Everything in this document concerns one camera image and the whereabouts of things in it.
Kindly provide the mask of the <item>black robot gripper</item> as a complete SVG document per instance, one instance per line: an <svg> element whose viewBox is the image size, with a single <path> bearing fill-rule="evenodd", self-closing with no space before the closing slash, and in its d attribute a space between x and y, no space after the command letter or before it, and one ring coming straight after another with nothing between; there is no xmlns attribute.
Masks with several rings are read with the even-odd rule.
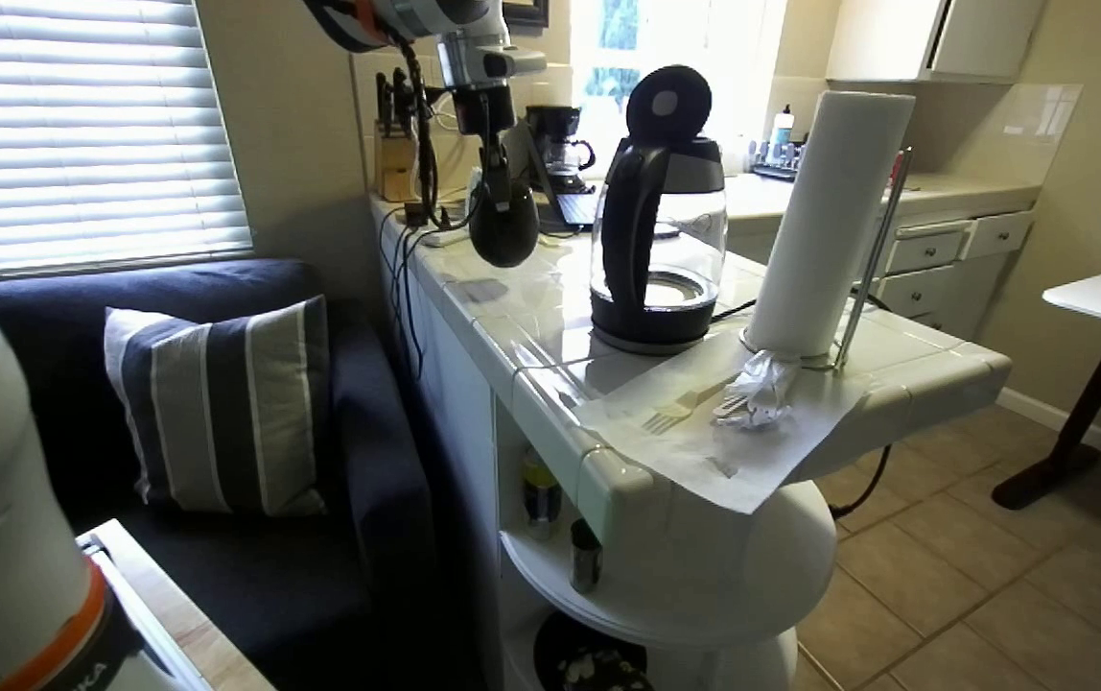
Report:
<svg viewBox="0 0 1101 691"><path fill-rule="evenodd" d="M447 91L464 135L496 141L513 123L511 81L539 75L535 49L464 46L447 63Z"/></svg>

